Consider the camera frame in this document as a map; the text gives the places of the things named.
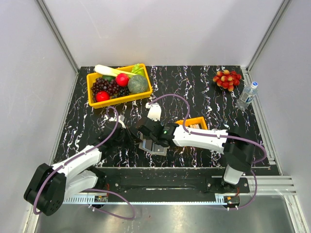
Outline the stack of credit cards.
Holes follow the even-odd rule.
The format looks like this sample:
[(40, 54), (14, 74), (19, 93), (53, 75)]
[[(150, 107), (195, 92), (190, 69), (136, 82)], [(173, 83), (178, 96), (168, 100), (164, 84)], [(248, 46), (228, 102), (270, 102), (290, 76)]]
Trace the stack of credit cards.
[(192, 125), (189, 125), (190, 128), (193, 128), (193, 129), (201, 129), (201, 125), (200, 124), (192, 124)]

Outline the small yellow card bin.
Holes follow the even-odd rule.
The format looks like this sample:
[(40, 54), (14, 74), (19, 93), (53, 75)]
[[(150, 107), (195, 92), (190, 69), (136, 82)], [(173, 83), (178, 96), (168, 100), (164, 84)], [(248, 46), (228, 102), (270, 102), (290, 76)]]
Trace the small yellow card bin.
[(191, 130), (191, 128), (189, 127), (189, 125), (192, 125), (192, 124), (200, 124), (202, 130), (208, 130), (206, 121), (205, 121), (205, 119), (204, 119), (202, 116), (186, 119), (186, 121), (185, 121), (185, 127), (188, 129), (188, 131)]

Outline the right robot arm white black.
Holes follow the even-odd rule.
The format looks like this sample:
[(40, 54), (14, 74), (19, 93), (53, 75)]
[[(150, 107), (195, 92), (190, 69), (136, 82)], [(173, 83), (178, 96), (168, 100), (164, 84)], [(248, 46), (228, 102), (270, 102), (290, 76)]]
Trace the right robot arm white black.
[(212, 150), (225, 156), (227, 165), (221, 180), (224, 191), (232, 192), (238, 185), (243, 173), (251, 170), (258, 161), (253, 159), (255, 147), (260, 148), (263, 159), (267, 157), (265, 148), (250, 139), (242, 138), (237, 130), (205, 130), (187, 127), (185, 122), (166, 123), (143, 117), (137, 124), (137, 130), (144, 140), (154, 145), (168, 147), (196, 147)]

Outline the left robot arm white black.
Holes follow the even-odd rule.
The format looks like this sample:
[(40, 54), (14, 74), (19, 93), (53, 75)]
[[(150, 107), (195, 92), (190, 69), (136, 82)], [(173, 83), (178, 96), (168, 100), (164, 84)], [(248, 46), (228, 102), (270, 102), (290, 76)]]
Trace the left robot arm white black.
[(110, 122), (74, 156), (53, 165), (39, 165), (26, 188), (24, 199), (33, 206), (34, 214), (50, 216), (63, 201), (82, 191), (100, 192), (109, 188), (106, 174), (96, 165), (115, 148), (134, 145), (136, 138), (131, 128)]

